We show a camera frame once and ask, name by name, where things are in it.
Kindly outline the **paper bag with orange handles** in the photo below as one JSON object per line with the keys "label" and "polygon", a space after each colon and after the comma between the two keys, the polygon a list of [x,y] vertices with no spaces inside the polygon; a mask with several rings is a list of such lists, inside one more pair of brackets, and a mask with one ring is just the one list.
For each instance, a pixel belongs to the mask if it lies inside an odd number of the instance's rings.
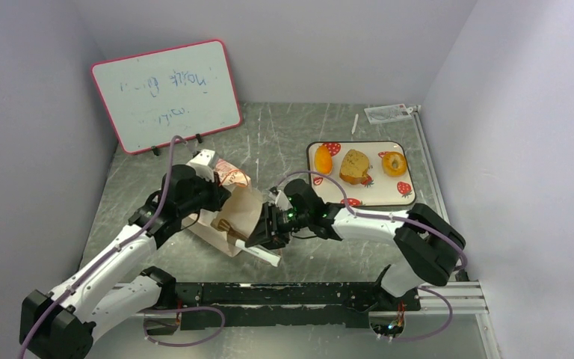
{"label": "paper bag with orange handles", "polygon": [[263,197],[260,191],[252,187],[251,178],[229,162],[218,160],[215,170],[231,197],[221,211],[203,210],[199,215],[191,214],[182,220],[182,225],[189,226],[192,233],[223,254],[234,257],[241,249],[235,246],[233,236],[217,229],[217,224],[225,220],[237,233],[247,238],[259,219]]}

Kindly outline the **orange fake bread piece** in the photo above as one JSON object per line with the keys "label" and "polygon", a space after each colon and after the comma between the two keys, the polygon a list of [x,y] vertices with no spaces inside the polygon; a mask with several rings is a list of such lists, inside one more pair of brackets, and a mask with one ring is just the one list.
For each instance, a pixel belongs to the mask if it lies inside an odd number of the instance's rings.
{"label": "orange fake bread piece", "polygon": [[314,167],[320,174],[328,175],[333,170],[333,159],[330,150],[324,144],[320,145],[314,155]]}

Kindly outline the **yellow fake bread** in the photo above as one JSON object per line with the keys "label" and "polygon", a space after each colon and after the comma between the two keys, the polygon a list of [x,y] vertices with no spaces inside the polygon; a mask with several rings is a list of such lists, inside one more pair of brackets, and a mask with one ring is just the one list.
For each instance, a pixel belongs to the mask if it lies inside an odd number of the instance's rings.
{"label": "yellow fake bread", "polygon": [[358,185],[368,179],[370,161],[366,154],[349,150],[342,160],[339,178],[351,185]]}

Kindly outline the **strawberry print tray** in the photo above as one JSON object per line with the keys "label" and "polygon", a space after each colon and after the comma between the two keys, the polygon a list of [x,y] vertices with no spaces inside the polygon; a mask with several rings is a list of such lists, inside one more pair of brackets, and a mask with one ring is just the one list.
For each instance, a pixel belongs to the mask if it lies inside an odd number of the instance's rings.
{"label": "strawberry print tray", "polygon": [[[382,158],[388,152],[404,155],[403,147],[394,141],[334,141],[312,142],[306,149],[308,169],[313,171],[314,155],[320,146],[326,146],[333,159],[333,171],[329,177],[337,181],[345,190],[348,203],[352,206],[408,206],[416,199],[416,190],[410,170],[398,177],[387,175],[382,166]],[[368,174],[361,183],[351,185],[339,176],[340,166],[345,155],[356,150],[369,160]]]}

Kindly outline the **yellow fake doughnut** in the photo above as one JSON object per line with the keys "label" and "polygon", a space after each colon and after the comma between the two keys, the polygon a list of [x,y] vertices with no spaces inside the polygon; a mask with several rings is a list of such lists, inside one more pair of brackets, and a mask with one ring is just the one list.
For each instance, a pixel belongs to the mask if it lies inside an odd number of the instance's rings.
{"label": "yellow fake doughnut", "polygon": [[406,157],[399,152],[386,152],[382,156],[383,172],[390,177],[401,177],[407,172]]}

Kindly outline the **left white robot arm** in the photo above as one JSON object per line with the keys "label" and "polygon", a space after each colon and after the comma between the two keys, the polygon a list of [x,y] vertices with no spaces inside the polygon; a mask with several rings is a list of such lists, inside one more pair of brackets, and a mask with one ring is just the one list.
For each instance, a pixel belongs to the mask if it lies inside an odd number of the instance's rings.
{"label": "left white robot arm", "polygon": [[176,279],[154,266],[123,288],[115,286],[183,231],[183,219],[218,212],[229,197],[213,165],[171,165],[161,188],[101,253],[49,292],[34,290],[23,300],[19,356],[30,351],[39,358],[84,358],[103,334],[131,315],[173,307],[178,301]]}

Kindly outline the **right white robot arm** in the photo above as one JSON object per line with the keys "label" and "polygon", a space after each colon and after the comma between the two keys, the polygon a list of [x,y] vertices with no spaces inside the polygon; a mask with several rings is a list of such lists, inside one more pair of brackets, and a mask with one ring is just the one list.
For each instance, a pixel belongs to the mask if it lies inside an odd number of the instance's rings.
{"label": "right white robot arm", "polygon": [[359,239],[397,248],[401,260],[383,272],[373,291],[375,304],[384,310],[423,283],[445,286],[465,262],[465,239],[429,206],[417,203],[407,211],[393,212],[356,209],[346,200],[323,201],[302,179],[288,182],[273,203],[262,205],[245,245],[284,248],[303,229],[319,239]]}

